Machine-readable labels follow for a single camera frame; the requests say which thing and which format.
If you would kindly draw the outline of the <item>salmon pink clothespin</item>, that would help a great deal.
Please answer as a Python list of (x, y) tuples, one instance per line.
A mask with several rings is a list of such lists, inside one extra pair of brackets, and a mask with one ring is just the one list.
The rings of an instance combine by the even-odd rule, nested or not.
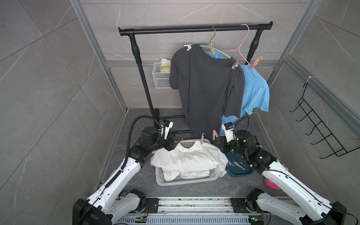
[(218, 134), (217, 134), (216, 130), (213, 130), (213, 132), (212, 132), (212, 138), (213, 138), (214, 141), (215, 141), (216, 139), (218, 139)]

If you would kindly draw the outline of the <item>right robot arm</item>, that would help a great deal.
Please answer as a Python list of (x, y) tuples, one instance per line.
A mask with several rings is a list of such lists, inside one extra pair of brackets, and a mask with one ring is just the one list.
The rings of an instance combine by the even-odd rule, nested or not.
[(283, 163), (261, 148), (258, 138), (246, 130), (235, 130), (232, 122), (222, 123), (224, 137), (214, 137), (223, 153), (233, 153), (295, 201), (295, 205), (253, 189), (244, 201), (250, 213), (269, 212), (294, 225), (343, 225), (349, 215), (344, 205), (330, 202), (293, 176)]

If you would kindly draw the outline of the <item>light blue t-shirt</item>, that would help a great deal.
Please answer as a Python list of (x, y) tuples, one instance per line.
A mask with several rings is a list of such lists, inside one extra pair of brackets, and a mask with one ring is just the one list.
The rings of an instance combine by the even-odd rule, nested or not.
[[(210, 51), (205, 51), (209, 56), (215, 58), (215, 55)], [(259, 108), (262, 111), (269, 110), (269, 100), (270, 100), (270, 91), (267, 82), (263, 77), (256, 71), (256, 69), (249, 70), (248, 68), (251, 65), (242, 65), (241, 66), (244, 76), (245, 76), (245, 89), (242, 100), (241, 107), (241, 117), (247, 113), (252, 114), (254, 108)], [(236, 116), (226, 117), (226, 121), (230, 122), (231, 119), (239, 119)]]

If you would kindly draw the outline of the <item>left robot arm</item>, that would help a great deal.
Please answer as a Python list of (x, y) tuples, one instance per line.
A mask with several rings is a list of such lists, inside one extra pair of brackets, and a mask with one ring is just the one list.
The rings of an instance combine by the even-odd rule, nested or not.
[[(132, 145), (131, 137), (136, 123), (140, 119), (154, 121), (154, 126), (143, 129), (140, 138)], [(78, 199), (73, 205), (72, 223), (74, 225), (114, 225), (130, 212), (142, 212), (145, 209), (146, 195), (136, 189), (125, 197), (119, 197), (127, 183), (150, 160), (157, 150), (173, 150), (180, 139), (169, 133), (173, 122), (158, 122), (151, 116), (139, 116), (131, 124), (126, 147), (126, 155), (114, 173), (87, 199)]]

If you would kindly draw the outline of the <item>dark grey garment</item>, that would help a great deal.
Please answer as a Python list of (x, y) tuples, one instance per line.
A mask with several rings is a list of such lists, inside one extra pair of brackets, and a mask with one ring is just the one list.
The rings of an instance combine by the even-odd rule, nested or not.
[(232, 69), (234, 58), (215, 59), (200, 45), (178, 50), (171, 59), (170, 86), (178, 90), (183, 113), (193, 138), (212, 138), (221, 129), (222, 117), (241, 117), (244, 72)]

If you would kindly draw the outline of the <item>light pink clothespin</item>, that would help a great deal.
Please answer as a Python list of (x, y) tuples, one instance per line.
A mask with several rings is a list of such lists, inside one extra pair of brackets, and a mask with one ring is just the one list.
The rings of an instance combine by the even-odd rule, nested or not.
[(186, 51), (189, 51), (192, 49), (192, 44), (184, 45), (184, 47), (186, 47)]

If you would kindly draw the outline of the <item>pink wire hanger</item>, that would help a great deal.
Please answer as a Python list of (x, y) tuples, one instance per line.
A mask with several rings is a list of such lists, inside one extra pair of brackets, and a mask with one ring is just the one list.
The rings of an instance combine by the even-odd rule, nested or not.
[(240, 43), (240, 45), (239, 45), (236, 49), (223, 50), (223, 52), (238, 52), (238, 53), (241, 55), (241, 57), (245, 60), (245, 62), (246, 62), (247, 64), (250, 64), (249, 61), (247, 60), (247, 58), (246, 58), (246, 57), (242, 54), (242, 52), (241, 52), (241, 47), (242, 47), (243, 43), (245, 42), (245, 40), (247, 39), (247, 37), (248, 37), (248, 35), (249, 35), (250, 27), (249, 27), (247, 24), (245, 24), (245, 23), (241, 24), (241, 26), (246, 26), (246, 27), (247, 27), (247, 34), (246, 34), (246, 36), (244, 37), (244, 39), (242, 40), (242, 42)]

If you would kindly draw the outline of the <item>grey white clothespin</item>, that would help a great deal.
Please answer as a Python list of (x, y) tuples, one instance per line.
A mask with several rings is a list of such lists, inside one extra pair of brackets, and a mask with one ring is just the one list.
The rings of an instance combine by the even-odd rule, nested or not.
[(204, 142), (204, 133), (202, 133), (202, 135), (201, 135), (200, 144), (203, 144), (203, 142)]

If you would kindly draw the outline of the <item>yellow clothespin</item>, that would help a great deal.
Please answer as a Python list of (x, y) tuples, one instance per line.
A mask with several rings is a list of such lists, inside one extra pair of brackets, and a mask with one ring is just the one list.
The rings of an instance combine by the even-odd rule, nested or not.
[(211, 47), (210, 50), (212, 52), (212, 54), (216, 54), (216, 50), (214, 49), (214, 44), (212, 42), (209, 43), (209, 46)]

